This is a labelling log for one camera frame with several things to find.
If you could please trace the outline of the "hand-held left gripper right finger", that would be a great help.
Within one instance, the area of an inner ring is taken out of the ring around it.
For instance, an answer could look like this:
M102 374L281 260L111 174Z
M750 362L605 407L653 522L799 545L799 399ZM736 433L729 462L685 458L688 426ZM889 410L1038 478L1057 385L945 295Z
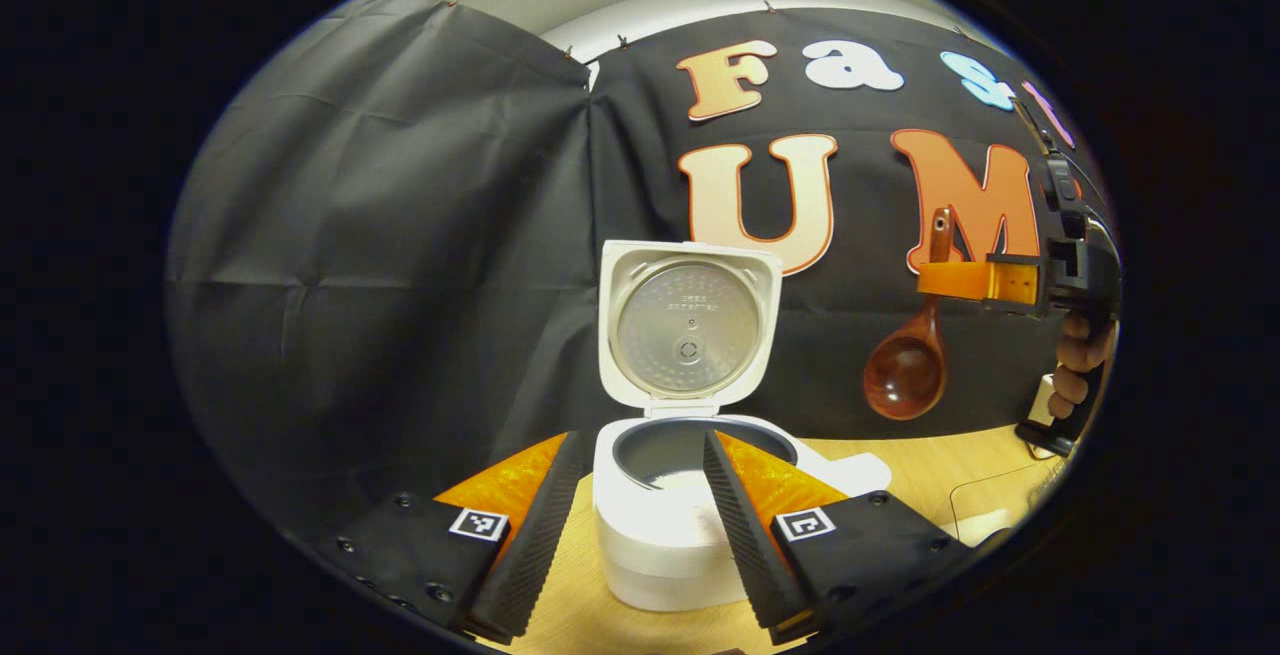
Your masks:
M703 471L733 564L776 645L855 635L923 603L972 549L886 490L846 495L727 432Z

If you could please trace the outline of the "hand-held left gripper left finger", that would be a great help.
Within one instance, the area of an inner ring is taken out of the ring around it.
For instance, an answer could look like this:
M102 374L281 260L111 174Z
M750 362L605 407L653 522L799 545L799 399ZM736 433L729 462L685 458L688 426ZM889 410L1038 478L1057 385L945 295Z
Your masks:
M399 491L335 535L335 567L420 620L508 645L527 632L584 473L558 432L447 490Z

